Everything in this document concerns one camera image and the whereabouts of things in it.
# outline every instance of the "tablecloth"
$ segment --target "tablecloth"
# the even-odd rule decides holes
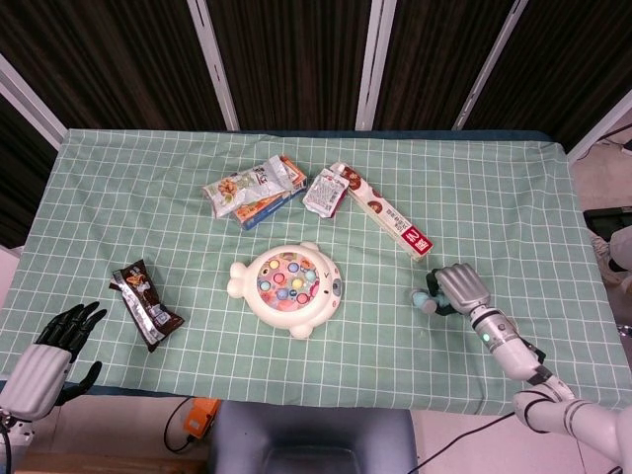
[[[213,219],[200,188],[285,153],[309,176],[356,168],[434,242],[420,263],[347,198],[334,219],[300,198],[250,231]],[[316,242],[338,265],[342,304],[307,341],[226,293],[235,261]],[[185,325],[150,354],[112,271],[143,258]],[[426,315],[409,291],[433,268],[470,263],[521,334],[578,396],[630,403],[630,369],[599,278],[562,148],[544,141],[277,137],[148,130],[69,131],[5,309],[0,366],[55,314],[99,300],[108,317],[74,363],[98,384],[312,406],[497,414],[508,381],[459,315]]]

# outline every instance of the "brown wrapper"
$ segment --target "brown wrapper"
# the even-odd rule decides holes
[[[138,332],[153,353],[160,341],[185,322],[160,302],[145,263],[142,260],[112,273],[110,288],[122,293],[122,300],[138,328]]]

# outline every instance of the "black curtain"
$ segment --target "black curtain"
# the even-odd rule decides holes
[[[0,96],[0,245],[24,245],[56,150]]]
[[[450,129],[513,0],[399,0],[375,129]]]
[[[531,0],[466,128],[537,129],[569,150],[632,88],[632,2]]]
[[[242,129],[353,129],[370,0],[208,0]]]
[[[0,52],[72,128],[225,129],[185,0],[6,0]]]

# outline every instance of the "red label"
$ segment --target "red label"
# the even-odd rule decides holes
[[[402,237],[420,255],[425,255],[433,247],[433,243],[428,240],[428,237],[414,225],[406,229]]]

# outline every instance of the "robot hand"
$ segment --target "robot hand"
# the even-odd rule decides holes
[[[472,328],[509,378],[537,385],[551,377],[542,365],[545,354],[520,337],[505,313],[489,306],[490,291],[472,267],[455,264],[433,270],[426,280],[428,292],[413,293],[415,306],[443,316],[455,312],[469,316]],[[567,391],[564,396],[572,394]]]
[[[98,306],[98,302],[79,304],[55,316],[25,350],[0,393],[0,418],[5,428],[18,420],[39,420],[53,406],[83,395],[94,384],[102,366],[98,361],[77,385],[63,387],[72,362],[107,313],[105,309],[94,312]]]

